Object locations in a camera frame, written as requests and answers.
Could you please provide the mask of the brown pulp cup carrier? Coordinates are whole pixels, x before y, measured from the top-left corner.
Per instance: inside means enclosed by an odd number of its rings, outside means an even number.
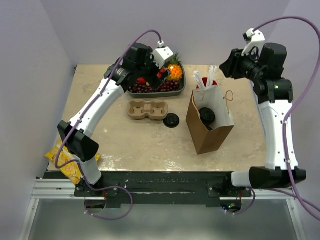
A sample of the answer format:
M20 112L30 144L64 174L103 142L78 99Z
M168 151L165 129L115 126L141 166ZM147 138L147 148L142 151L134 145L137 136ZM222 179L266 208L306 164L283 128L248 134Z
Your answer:
M127 105L127 115L133 120L164 120L168 115L168 103L164 100L134 99Z

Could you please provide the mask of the black cup lid top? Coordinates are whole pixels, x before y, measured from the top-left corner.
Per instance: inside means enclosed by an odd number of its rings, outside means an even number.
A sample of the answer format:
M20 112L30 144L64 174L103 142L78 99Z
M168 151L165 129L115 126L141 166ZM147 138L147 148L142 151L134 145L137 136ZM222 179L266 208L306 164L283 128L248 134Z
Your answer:
M208 107L199 110L200 119L204 124L212 124L216 120L215 113Z

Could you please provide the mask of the black cup lid bottom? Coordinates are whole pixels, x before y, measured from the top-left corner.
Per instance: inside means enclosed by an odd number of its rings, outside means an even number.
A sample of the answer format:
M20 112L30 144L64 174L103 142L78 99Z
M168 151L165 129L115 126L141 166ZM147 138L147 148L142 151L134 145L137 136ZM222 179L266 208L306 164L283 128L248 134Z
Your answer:
M205 126L206 126L206 128L207 128L208 131L213 131L213 130L214 130L212 123L210 123L210 124L209 124L209 123L206 123Z

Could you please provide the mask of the brown white paper bag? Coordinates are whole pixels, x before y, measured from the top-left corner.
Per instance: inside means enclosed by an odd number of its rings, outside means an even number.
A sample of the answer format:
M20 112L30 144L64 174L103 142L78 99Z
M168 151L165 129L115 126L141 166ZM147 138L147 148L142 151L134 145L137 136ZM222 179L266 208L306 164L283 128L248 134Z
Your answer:
M201 121L199 110L209 108L215 113L212 131ZM219 150L235 126L235 120L220 87L194 89L186 115L186 123L198 155Z

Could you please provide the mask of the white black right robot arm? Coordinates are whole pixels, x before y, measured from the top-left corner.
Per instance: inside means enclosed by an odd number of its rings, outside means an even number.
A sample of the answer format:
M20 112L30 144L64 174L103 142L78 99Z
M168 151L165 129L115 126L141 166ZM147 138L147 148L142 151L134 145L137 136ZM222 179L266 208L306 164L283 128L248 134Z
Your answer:
M233 49L219 67L226 78L251 81L267 149L264 166L228 174L222 185L227 196L235 196L241 188L288 188L307 178L296 159L291 118L286 115L294 100L291 81L282 77L286 58L285 46L266 43L262 50L254 47L247 55Z

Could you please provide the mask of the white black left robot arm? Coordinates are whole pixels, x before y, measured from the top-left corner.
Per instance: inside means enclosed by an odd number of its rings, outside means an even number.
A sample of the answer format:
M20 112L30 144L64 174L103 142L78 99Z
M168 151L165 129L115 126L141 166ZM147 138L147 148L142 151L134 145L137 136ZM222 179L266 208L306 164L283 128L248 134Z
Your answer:
M97 90L68 122L61 121L57 128L62 145L74 155L80 164L82 175L86 177L86 191L92 196L99 196L104 184L99 181L102 173L96 162L99 144L92 140L92 135L109 108L137 79L143 78L154 89L158 89L170 75L169 70L161 73L161 69L173 58L173 51L158 43L152 49L142 43L131 44L123 56L111 65Z

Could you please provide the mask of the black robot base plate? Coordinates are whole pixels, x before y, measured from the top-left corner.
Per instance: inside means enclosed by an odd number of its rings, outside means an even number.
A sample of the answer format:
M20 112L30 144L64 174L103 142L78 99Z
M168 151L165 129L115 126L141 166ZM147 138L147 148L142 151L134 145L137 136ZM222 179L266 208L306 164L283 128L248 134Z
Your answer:
M107 208L135 205L204 205L220 207L221 198L251 197L244 187L229 182L229 172L103 171L95 185L76 185L78 198L106 200Z

